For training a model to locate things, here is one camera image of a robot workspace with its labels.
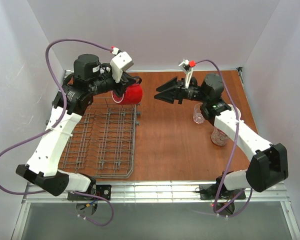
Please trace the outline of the clear glass cup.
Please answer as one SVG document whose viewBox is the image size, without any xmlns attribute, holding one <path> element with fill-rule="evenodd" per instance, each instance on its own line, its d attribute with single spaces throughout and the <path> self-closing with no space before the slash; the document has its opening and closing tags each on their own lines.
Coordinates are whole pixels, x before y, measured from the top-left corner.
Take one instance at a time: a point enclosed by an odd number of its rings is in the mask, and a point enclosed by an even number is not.
<svg viewBox="0 0 300 240">
<path fill-rule="evenodd" d="M 197 124 L 203 124 L 205 119 L 203 117 L 203 114 L 201 112 L 201 103 L 197 103 L 194 106 L 194 111 L 193 111 L 193 121 Z"/>
</svg>

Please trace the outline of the bright red mug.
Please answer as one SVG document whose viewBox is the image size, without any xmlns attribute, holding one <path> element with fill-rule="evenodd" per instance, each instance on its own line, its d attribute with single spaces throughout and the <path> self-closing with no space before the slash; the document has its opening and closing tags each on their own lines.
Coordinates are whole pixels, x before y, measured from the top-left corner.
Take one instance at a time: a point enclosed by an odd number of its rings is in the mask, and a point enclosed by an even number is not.
<svg viewBox="0 0 300 240">
<path fill-rule="evenodd" d="M 141 85 L 133 84 L 126 89 L 121 97 L 117 96 L 114 91 L 111 92 L 111 97 L 118 105 L 136 105 L 143 98 L 143 89 Z"/>
</svg>

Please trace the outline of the pink ghost pattern mug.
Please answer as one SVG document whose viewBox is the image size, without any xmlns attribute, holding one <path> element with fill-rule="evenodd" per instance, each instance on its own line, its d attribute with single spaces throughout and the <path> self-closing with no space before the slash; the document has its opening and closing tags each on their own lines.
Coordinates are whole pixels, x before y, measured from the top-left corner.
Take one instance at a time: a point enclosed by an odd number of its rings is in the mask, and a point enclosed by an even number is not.
<svg viewBox="0 0 300 240">
<path fill-rule="evenodd" d="M 229 137 L 223 131 L 215 127 L 210 139 L 217 146 L 225 146 L 229 140 Z"/>
</svg>

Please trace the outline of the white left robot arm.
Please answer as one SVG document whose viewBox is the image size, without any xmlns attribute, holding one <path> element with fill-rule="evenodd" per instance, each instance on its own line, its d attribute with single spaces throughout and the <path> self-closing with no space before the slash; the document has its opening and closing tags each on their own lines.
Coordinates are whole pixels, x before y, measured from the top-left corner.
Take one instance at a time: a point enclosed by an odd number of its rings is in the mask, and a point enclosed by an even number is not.
<svg viewBox="0 0 300 240">
<path fill-rule="evenodd" d="M 76 125 L 80 122 L 94 96 L 112 92 L 124 97 L 136 83 L 127 70 L 133 65 L 127 52 L 117 53 L 110 63 L 100 63 L 94 54 L 82 54 L 73 63 L 74 72 L 68 75 L 52 102 L 48 131 L 40 139 L 35 152 L 16 168 L 16 174 L 53 196 L 63 192 L 93 194 L 96 181 L 85 174 L 59 170 L 59 161 Z"/>
</svg>

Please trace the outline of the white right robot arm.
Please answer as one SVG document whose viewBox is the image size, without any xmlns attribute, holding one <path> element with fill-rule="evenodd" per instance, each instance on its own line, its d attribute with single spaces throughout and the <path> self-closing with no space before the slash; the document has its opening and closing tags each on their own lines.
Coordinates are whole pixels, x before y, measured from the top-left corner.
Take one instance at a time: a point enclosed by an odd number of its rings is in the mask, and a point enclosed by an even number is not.
<svg viewBox="0 0 300 240">
<path fill-rule="evenodd" d="M 184 79 L 174 77 L 156 91 L 155 99 L 170 104 L 174 101 L 181 104 L 183 100 L 200 102 L 203 118 L 225 133 L 249 160 L 247 169 L 219 176 L 215 185 L 206 190 L 207 194 L 215 196 L 218 188 L 222 194 L 246 188 L 261 193 L 288 178 L 286 147 L 259 136 L 241 120 L 233 106 L 225 103 L 222 99 L 224 85 L 218 74 L 207 74 L 201 85 L 192 77 L 188 86 Z"/>
</svg>

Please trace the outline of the aluminium frame rail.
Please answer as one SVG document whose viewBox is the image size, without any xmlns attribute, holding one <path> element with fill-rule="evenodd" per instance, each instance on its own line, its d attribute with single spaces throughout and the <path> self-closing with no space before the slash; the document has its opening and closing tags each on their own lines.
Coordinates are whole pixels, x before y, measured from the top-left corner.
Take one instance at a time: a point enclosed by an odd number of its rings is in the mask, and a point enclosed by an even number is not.
<svg viewBox="0 0 300 240">
<path fill-rule="evenodd" d="M 208 188 L 212 181 L 99 181 L 97 185 L 111 185 L 111 203 L 213 203 L 214 197 L 201 199 L 199 186 Z M 26 195 L 22 203 L 74 203 L 67 200 L 68 193 L 59 196 L 50 193 Z M 253 191 L 250 202 L 288 202 L 288 191 L 283 182 L 263 192 Z"/>
</svg>

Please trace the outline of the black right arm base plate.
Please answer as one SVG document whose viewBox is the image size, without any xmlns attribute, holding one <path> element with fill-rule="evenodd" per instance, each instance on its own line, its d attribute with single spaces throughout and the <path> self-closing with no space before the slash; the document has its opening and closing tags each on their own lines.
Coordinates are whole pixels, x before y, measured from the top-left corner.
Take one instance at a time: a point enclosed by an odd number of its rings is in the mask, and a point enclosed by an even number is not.
<svg viewBox="0 0 300 240">
<path fill-rule="evenodd" d="M 216 197 L 217 190 L 218 190 L 218 186 L 216 183 L 200 184 L 199 187 L 195 189 L 195 192 L 200 194 L 201 200 L 214 200 Z M 238 195 L 237 200 L 245 200 L 246 199 L 245 192 L 242 192 L 240 194 L 240 191 L 241 191 L 240 189 L 230 190 L 230 191 L 222 189 L 219 194 L 219 199 L 231 200 Z"/>
</svg>

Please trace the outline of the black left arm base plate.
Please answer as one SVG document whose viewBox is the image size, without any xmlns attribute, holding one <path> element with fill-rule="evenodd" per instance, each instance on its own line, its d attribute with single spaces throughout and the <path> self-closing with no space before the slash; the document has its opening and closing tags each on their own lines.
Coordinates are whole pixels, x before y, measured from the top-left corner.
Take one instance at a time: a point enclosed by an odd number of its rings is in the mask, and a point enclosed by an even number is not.
<svg viewBox="0 0 300 240">
<path fill-rule="evenodd" d="M 111 199 L 111 194 L 112 194 L 112 185 L 97 184 L 95 187 L 95 190 L 93 190 L 91 194 L 105 198 L 109 201 Z M 69 192 L 67 195 L 67 200 L 69 200 L 69 201 L 92 201 L 92 200 L 95 200 L 95 198 Z"/>
</svg>

